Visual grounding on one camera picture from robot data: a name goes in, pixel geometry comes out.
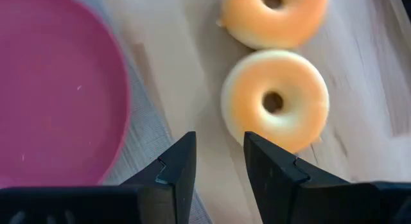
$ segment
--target donut hole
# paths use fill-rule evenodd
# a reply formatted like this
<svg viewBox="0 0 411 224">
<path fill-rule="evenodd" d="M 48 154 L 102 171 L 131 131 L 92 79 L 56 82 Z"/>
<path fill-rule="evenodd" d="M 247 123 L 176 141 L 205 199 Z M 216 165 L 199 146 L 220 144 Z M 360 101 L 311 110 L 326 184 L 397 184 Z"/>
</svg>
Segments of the donut hole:
<svg viewBox="0 0 411 224">
<path fill-rule="evenodd" d="M 264 95 L 263 107 L 267 112 L 277 114 L 284 108 L 284 99 L 276 92 L 268 92 Z"/>
<path fill-rule="evenodd" d="M 263 0 L 263 2 L 265 6 L 271 9 L 278 9 L 283 5 L 283 0 Z"/>
</svg>

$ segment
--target wooden surface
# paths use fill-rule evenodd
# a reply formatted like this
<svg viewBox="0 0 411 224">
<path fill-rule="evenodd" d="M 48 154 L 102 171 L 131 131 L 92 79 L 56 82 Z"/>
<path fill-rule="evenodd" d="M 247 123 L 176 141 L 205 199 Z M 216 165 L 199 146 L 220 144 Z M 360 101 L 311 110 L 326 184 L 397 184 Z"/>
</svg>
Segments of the wooden surface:
<svg viewBox="0 0 411 224">
<path fill-rule="evenodd" d="M 261 223 L 242 148 L 220 115 L 230 68 L 250 52 L 215 25 L 220 0 L 105 0 L 175 138 L 197 131 L 196 187 L 215 223 Z M 299 154 L 346 180 L 411 180 L 411 53 L 389 0 L 330 0 L 296 50 L 323 75 L 322 142 Z"/>
</svg>

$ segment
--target glazed donut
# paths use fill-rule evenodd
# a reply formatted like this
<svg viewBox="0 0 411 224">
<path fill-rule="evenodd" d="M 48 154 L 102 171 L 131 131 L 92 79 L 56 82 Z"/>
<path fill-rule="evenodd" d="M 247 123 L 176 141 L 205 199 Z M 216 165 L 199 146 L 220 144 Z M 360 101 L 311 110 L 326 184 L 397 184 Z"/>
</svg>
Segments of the glazed donut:
<svg viewBox="0 0 411 224">
<path fill-rule="evenodd" d="M 328 0 L 281 0 L 271 9 L 264 0 L 224 0 L 221 26 L 254 49 L 291 48 L 318 30 Z"/>
<path fill-rule="evenodd" d="M 305 58 L 289 51 L 257 51 L 226 78 L 221 109 L 241 145 L 244 133 L 252 131 L 296 153 L 319 138 L 328 115 L 328 91 Z"/>
</svg>

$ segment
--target donut glaze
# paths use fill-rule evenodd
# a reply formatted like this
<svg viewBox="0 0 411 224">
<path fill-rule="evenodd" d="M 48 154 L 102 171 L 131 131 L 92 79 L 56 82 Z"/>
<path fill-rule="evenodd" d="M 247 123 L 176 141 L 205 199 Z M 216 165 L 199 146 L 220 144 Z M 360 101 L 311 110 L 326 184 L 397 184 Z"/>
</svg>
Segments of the donut glaze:
<svg viewBox="0 0 411 224">
<path fill-rule="evenodd" d="M 263 106 L 267 93 L 283 100 L 276 112 Z M 253 131 L 291 153 L 316 141 L 329 110 L 326 84 L 305 58 L 281 50 L 257 51 L 240 60 L 226 78 L 222 116 L 231 135 L 242 145 Z"/>
<path fill-rule="evenodd" d="M 264 0 L 224 0 L 220 24 L 254 49 L 292 48 L 318 30 L 328 0 L 281 0 L 271 9 Z"/>
</svg>

